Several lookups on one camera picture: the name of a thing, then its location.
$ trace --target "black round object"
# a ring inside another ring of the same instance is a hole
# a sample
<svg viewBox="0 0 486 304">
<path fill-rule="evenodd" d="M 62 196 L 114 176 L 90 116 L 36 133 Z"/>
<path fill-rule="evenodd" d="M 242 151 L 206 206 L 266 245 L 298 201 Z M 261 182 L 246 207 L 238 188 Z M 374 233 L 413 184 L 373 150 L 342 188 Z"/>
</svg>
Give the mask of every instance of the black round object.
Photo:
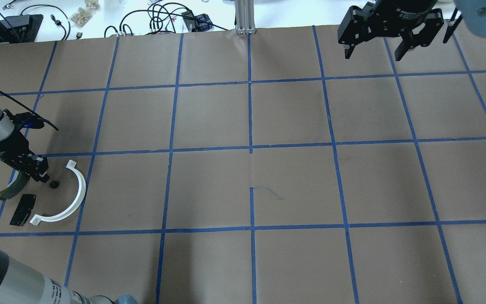
<svg viewBox="0 0 486 304">
<path fill-rule="evenodd" d="M 50 182 L 50 188 L 56 189 L 57 187 L 59 187 L 59 181 Z"/>
</svg>

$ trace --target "white background surface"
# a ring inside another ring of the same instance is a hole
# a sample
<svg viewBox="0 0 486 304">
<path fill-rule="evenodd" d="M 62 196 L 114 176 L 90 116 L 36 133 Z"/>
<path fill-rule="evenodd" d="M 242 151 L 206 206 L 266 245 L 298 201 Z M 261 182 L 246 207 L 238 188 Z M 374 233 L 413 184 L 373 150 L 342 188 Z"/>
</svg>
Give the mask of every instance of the white background surface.
<svg viewBox="0 0 486 304">
<path fill-rule="evenodd" d="M 0 0 L 0 12 L 5 16 L 19 15 L 23 8 L 33 4 L 51 4 L 59 6 L 70 17 L 75 13 L 79 6 L 85 8 L 83 0 L 17 0 L 14 2 L 15 8 L 2 10 L 2 7 L 10 0 Z M 119 23 L 123 16 L 128 12 L 138 9 L 147 9 L 148 0 L 127 0 L 121 4 L 119 0 L 100 0 L 100 11 L 97 11 L 84 27 L 79 28 L 71 22 L 71 34 L 69 40 L 75 39 L 77 32 L 83 33 L 83 38 L 103 37 L 104 29 L 108 25 L 119 28 Z M 171 2 L 163 0 L 160 4 Z M 206 13 L 210 16 L 214 24 L 227 29 L 233 29 L 235 20 L 234 2 L 229 0 L 175 0 L 188 6 L 195 15 Z M 365 0 L 254 0 L 254 14 L 256 27 L 303 27 L 308 25 L 327 25 L 339 24 L 350 5 L 363 7 Z M 449 18 L 453 9 L 452 3 L 438 3 L 442 8 L 444 18 Z M 42 14 L 44 21 L 41 25 L 37 41 L 53 41 L 61 39 L 63 30 L 50 19 L 50 14 L 54 14 L 61 20 L 65 27 L 64 16 L 55 8 L 35 8 L 29 9 L 25 14 Z M 137 12 L 125 19 L 135 34 L 143 35 L 149 33 L 149 17 L 147 12 Z M 181 17 L 176 21 L 176 31 L 181 33 L 187 31 L 183 29 Z"/>
</svg>

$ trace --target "clear plastic bag of parts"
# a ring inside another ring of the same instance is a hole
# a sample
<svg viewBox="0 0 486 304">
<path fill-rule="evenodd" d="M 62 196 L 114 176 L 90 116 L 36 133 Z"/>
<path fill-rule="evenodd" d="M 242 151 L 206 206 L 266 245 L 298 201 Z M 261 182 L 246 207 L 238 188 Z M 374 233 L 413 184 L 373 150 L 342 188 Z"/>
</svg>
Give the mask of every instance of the clear plastic bag of parts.
<svg viewBox="0 0 486 304">
<path fill-rule="evenodd" d="M 100 10 L 99 0 L 84 0 L 85 8 L 90 11 Z"/>
<path fill-rule="evenodd" d="M 79 27 L 83 27 L 89 19 L 93 17 L 93 13 L 85 8 L 78 8 L 78 11 L 71 16 L 71 21 L 76 23 Z"/>
</svg>

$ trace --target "black plug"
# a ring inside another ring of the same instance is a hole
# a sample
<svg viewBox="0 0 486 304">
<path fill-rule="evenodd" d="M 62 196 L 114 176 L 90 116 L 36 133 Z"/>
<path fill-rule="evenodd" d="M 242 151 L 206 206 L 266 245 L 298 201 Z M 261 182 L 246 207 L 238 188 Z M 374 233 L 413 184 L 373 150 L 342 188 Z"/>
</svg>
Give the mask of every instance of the black plug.
<svg viewBox="0 0 486 304">
<path fill-rule="evenodd" d="M 56 17 L 54 17 L 54 15 L 50 15 L 50 18 L 52 18 L 52 20 L 54 21 L 54 23 L 59 27 L 61 25 L 61 21 L 59 20 L 56 20 Z"/>
</svg>

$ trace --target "white curved object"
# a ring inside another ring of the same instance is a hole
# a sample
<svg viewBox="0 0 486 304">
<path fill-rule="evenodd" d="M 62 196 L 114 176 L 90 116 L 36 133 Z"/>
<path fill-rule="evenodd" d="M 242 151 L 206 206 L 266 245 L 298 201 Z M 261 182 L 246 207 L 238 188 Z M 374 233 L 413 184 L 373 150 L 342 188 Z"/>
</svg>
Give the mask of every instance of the white curved object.
<svg viewBox="0 0 486 304">
<path fill-rule="evenodd" d="M 75 166 L 76 166 L 76 162 L 73 161 L 73 160 L 69 160 L 69 162 L 67 163 L 67 166 L 66 166 L 66 168 L 70 169 L 72 172 L 74 172 L 76 177 L 78 178 L 78 193 L 76 194 L 76 198 L 73 201 L 73 203 L 70 204 L 70 206 L 68 206 L 68 208 L 65 209 L 65 211 L 61 212 L 60 214 L 54 215 L 54 216 L 42 216 L 42 215 L 35 214 L 33 216 L 33 218 L 31 219 L 31 221 L 29 221 L 29 223 L 32 223 L 33 225 L 36 226 L 36 225 L 39 225 L 39 223 L 41 221 L 44 221 L 44 222 L 60 221 L 62 219 L 66 219 L 67 217 L 69 217 L 71 214 L 73 214 L 73 212 L 76 211 L 76 209 L 79 208 L 81 202 L 84 200 L 84 197 L 85 197 L 86 185 L 85 185 L 84 176 L 80 173 L 80 171 L 78 171 L 75 168 Z"/>
</svg>

